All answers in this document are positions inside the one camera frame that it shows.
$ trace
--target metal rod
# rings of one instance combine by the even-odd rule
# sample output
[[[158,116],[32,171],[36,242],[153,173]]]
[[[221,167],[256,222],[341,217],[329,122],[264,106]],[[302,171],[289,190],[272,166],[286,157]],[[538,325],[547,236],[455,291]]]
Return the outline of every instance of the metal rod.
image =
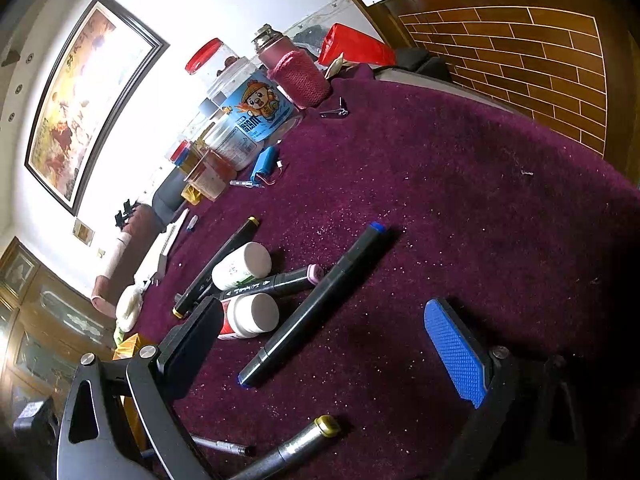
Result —
[[[209,440],[208,438],[202,438],[200,436],[191,435],[191,438],[196,444],[202,447],[208,447],[209,449],[215,449],[223,453],[229,453],[238,456],[251,456],[253,454],[252,446],[241,446],[240,444],[232,444],[231,442],[225,442],[224,440]],[[142,458],[151,458],[156,454],[156,451],[151,448],[141,453]]]

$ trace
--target framed painting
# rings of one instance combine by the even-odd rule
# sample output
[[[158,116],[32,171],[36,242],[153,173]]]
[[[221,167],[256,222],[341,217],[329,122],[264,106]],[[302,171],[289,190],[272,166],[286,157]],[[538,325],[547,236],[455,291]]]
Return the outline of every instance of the framed painting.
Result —
[[[168,44],[114,0],[93,0],[51,70],[25,166],[72,215],[104,141]]]
[[[0,258],[0,288],[9,304],[21,304],[40,261],[14,238]]]

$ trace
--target marker pen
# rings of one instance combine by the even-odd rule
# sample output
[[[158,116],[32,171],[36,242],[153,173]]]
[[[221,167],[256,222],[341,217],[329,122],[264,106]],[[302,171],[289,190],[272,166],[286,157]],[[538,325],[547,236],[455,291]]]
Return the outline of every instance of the marker pen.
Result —
[[[295,437],[260,457],[229,480],[266,480],[303,463],[339,433],[340,425],[331,415],[319,416]]]
[[[385,238],[383,225],[373,222],[318,283],[276,333],[260,348],[256,356],[238,375],[238,383],[253,388],[265,380],[275,366],[284,361],[301,338],[308,338],[316,330],[318,317],[332,297],[353,278],[358,266],[369,259],[370,253]]]
[[[314,288],[324,276],[324,270],[318,264],[309,265],[302,269],[284,272],[283,274],[274,274],[267,276],[261,280],[254,280],[246,285],[230,288],[222,292],[219,296],[220,301],[228,301],[234,296],[240,294],[258,294],[263,292],[274,298],[282,296],[292,296]]]
[[[175,317],[182,319],[191,310],[193,310],[193,307],[198,303],[198,298],[202,295],[204,290],[210,287],[211,271],[213,268],[233,251],[252,241],[259,225],[260,221],[257,218],[254,218],[253,216],[249,217],[242,227],[233,233],[229,240],[220,247],[218,252],[212,259],[210,259],[209,263],[205,265],[204,269],[200,271],[198,277],[193,280],[193,283],[189,285],[189,288],[184,291],[184,294],[175,304]]]

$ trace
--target thermos bottle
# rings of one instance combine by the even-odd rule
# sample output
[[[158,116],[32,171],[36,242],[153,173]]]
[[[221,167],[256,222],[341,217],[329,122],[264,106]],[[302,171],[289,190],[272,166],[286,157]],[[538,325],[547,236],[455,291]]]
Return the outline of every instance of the thermos bottle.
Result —
[[[276,68],[276,65],[285,54],[298,50],[287,36],[277,30],[273,30],[268,23],[256,32],[254,47],[258,54],[258,59],[269,70]]]

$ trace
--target blue rubber grip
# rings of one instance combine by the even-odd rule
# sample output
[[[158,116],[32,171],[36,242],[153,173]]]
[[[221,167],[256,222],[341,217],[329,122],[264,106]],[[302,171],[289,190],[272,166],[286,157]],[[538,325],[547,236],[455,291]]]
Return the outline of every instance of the blue rubber grip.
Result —
[[[424,327],[462,399],[477,409],[486,395],[484,365],[439,300],[424,307]]]

